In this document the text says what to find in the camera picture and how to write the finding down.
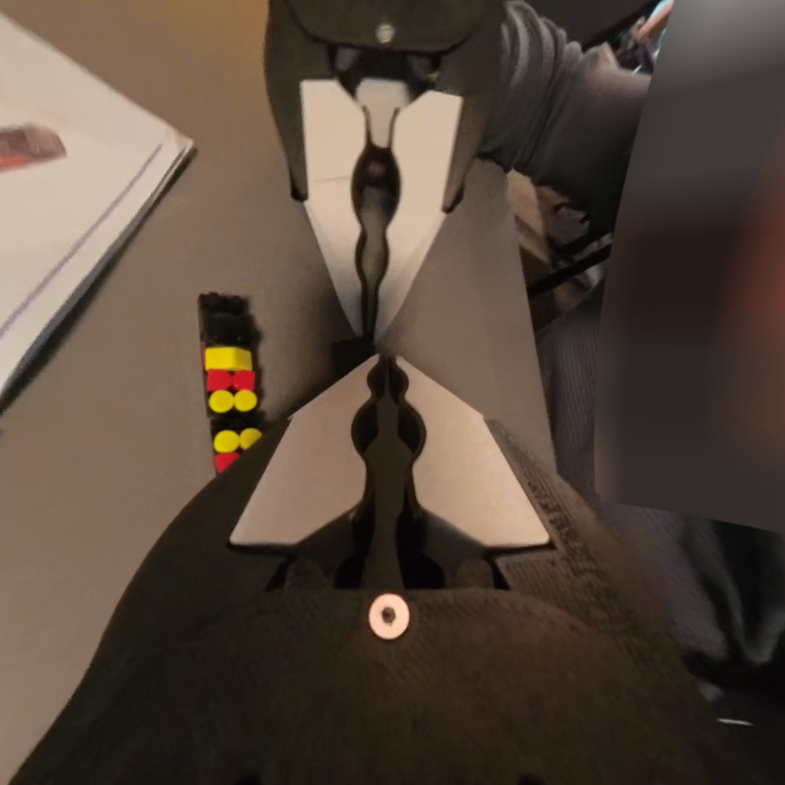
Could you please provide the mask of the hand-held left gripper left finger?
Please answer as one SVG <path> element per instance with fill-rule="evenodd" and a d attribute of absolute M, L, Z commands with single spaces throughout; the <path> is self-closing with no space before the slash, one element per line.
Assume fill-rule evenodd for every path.
<path fill-rule="evenodd" d="M 377 354 L 289 418 L 230 544 L 294 547 L 360 508 L 385 386 L 386 362 Z"/>

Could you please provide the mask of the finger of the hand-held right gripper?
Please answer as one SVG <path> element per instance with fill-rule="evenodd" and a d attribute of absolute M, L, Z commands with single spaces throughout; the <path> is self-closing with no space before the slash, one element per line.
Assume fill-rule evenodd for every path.
<path fill-rule="evenodd" d="M 386 230 L 388 263 L 378 289 L 376 334 L 391 326 L 444 221 L 461 113 L 459 96 L 427 91 L 399 110 L 392 123 L 390 149 L 399 174 L 399 198 Z"/>
<path fill-rule="evenodd" d="M 355 171 L 368 142 L 364 107 L 335 79 L 300 83 L 308 195 L 305 210 L 335 293 L 353 332 L 363 335 L 353 200 Z"/>

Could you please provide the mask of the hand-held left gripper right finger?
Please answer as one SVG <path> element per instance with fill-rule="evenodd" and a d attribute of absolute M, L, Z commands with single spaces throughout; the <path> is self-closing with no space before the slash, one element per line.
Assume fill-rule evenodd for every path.
<path fill-rule="evenodd" d="M 437 522 L 484 548 L 550 543 L 535 506 L 491 434 L 484 416 L 402 357 L 400 412 L 423 434 L 412 466 L 419 506 Z"/>

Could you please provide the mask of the small wide black lego piece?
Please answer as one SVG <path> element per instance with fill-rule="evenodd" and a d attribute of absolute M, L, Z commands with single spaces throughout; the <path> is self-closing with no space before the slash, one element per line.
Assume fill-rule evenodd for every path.
<path fill-rule="evenodd" d="M 330 345 L 330 355 L 335 378 L 340 379 L 372 358 L 375 355 L 375 344 L 367 336 L 352 336 L 334 341 Z"/>

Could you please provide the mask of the person's right forearm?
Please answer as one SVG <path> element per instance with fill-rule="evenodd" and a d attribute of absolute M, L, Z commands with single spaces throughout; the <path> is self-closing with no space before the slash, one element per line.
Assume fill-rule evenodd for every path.
<path fill-rule="evenodd" d="M 612 234 L 651 83 L 601 45 L 583 51 L 525 2 L 507 2 L 500 97 L 479 157 L 564 196 Z"/>

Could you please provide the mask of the black red yellow lego model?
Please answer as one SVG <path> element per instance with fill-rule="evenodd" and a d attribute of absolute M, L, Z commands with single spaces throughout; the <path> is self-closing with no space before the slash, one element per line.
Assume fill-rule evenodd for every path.
<path fill-rule="evenodd" d="M 197 312 L 205 415 L 219 475 L 265 435 L 260 329 L 249 300 L 239 295 L 200 294 Z"/>

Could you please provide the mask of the lego instruction booklet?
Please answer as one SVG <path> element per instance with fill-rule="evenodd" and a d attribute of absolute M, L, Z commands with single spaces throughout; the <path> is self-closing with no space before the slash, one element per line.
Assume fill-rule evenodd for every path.
<path fill-rule="evenodd" d="M 1 126 L 5 410 L 195 145 L 4 13 Z"/>

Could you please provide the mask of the person's grey knit clothing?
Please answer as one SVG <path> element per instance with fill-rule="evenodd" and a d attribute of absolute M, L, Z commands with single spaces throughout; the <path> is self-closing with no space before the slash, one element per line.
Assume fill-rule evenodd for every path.
<path fill-rule="evenodd" d="M 538 333 L 559 474 L 620 535 L 651 579 L 682 660 L 718 723 L 767 783 L 784 783 L 783 535 L 603 502 L 594 487 L 603 288 Z"/>

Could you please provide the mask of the black bar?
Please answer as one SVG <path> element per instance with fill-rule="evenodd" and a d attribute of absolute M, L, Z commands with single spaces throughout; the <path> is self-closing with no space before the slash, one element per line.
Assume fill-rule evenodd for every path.
<path fill-rule="evenodd" d="M 611 252 L 612 240 L 607 239 L 602 244 L 597 244 L 593 249 L 590 248 L 580 253 L 577 258 L 568 263 L 561 263 L 555 270 L 539 280 L 527 284 L 527 296 L 535 298 L 548 293 L 576 276 L 606 263 L 610 259 Z"/>

